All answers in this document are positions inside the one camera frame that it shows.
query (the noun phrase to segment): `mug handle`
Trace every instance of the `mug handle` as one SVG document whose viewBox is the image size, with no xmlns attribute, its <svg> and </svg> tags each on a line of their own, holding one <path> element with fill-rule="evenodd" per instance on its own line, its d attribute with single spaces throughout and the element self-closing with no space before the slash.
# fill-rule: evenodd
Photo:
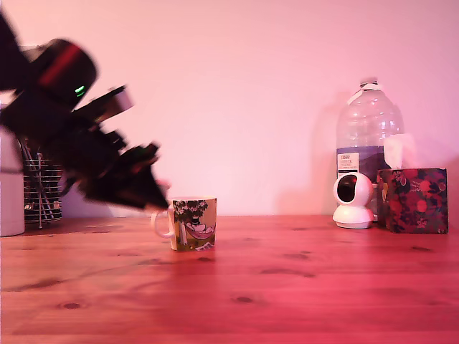
<svg viewBox="0 0 459 344">
<path fill-rule="evenodd" d="M 158 215 L 161 214 L 161 213 L 164 213 L 164 211 L 155 211 L 152 215 L 151 215 L 151 218 L 150 218 L 150 223 L 151 223 L 151 226 L 153 226 L 155 232 L 162 238 L 166 238 L 166 239 L 170 239 L 172 237 L 175 236 L 175 233 L 173 233 L 172 231 L 170 231 L 169 233 L 161 233 L 158 229 L 158 224 L 156 223 L 156 221 L 158 221 Z"/>
</svg>

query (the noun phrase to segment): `camera lens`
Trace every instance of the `camera lens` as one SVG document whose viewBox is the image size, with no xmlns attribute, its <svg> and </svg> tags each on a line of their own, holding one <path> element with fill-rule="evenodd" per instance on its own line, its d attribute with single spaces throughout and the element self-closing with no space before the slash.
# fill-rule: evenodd
<svg viewBox="0 0 459 344">
<path fill-rule="evenodd" d="M 338 197 L 343 202 L 350 202 L 356 195 L 357 177 L 353 174 L 344 176 L 338 183 Z"/>
</svg>

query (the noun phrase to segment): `wooden table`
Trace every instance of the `wooden table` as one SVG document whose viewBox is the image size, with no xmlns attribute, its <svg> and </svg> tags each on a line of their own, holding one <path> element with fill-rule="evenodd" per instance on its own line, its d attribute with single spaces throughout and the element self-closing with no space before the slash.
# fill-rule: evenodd
<svg viewBox="0 0 459 344">
<path fill-rule="evenodd" d="M 63 219 L 1 239 L 1 343 L 456 344 L 450 230 L 220 217 L 213 250 L 177 253 L 147 218 Z"/>
</svg>

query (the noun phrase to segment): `pink wall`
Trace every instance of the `pink wall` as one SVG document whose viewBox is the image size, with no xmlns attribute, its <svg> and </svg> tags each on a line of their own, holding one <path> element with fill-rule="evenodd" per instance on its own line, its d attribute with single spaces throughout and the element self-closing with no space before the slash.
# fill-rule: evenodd
<svg viewBox="0 0 459 344">
<path fill-rule="evenodd" d="M 107 121 L 156 140 L 172 194 L 215 194 L 219 214 L 331 214 L 335 125 L 377 75 L 426 165 L 449 168 L 458 208 L 459 1 L 3 0 L 24 44 L 80 43 L 136 106 Z M 65 216 L 138 215 L 85 204 Z M 451 212 L 454 219 L 458 217 Z"/>
</svg>

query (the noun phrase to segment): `red stripe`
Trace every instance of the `red stripe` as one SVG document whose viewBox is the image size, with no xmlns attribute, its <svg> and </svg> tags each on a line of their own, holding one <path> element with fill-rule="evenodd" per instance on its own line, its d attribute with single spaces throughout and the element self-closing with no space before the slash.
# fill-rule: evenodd
<svg viewBox="0 0 459 344">
<path fill-rule="evenodd" d="M 58 74 L 71 63 L 80 53 L 80 48 L 75 45 L 70 45 L 59 55 L 51 67 L 40 77 L 39 84 L 41 86 L 50 86 L 52 81 L 57 78 Z"/>
</svg>

